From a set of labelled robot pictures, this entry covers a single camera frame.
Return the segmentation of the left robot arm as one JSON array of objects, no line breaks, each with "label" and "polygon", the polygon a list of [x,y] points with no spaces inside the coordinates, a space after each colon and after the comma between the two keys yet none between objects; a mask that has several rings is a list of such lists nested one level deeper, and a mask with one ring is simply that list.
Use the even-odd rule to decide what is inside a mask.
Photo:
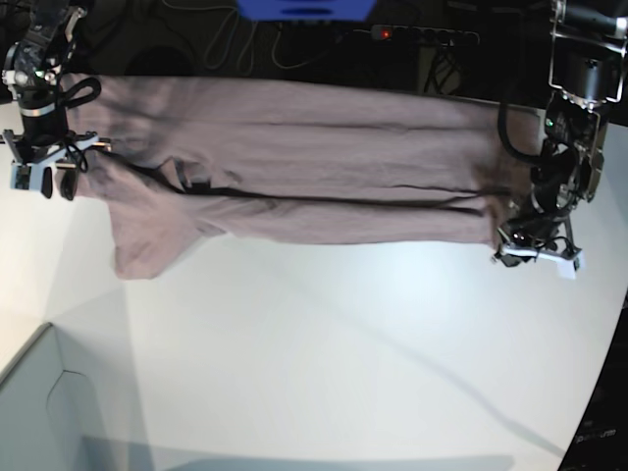
[{"label": "left robot arm", "polygon": [[499,105],[501,144],[529,166],[531,190],[498,228],[495,258],[506,267],[545,259],[577,271],[583,252],[574,242],[571,213],[594,199],[602,176],[609,115],[627,78],[627,4],[554,1],[551,9],[551,96],[539,154],[514,147],[507,104]]}]

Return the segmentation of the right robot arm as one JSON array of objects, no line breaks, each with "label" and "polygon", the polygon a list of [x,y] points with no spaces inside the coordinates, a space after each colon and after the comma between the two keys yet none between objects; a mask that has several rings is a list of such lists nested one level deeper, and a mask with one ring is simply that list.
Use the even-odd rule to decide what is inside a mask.
[{"label": "right robot arm", "polygon": [[78,191],[79,176],[88,171],[85,152],[92,147],[110,147],[95,131],[73,131],[67,117],[69,111],[99,97],[99,79],[84,78],[67,90],[62,86],[78,45],[75,28],[88,8],[87,1],[32,2],[28,30],[7,52],[2,81],[18,105],[23,124],[21,133],[1,132],[1,143],[12,154],[12,189],[49,198],[57,170],[61,173],[60,194],[71,201]]}]

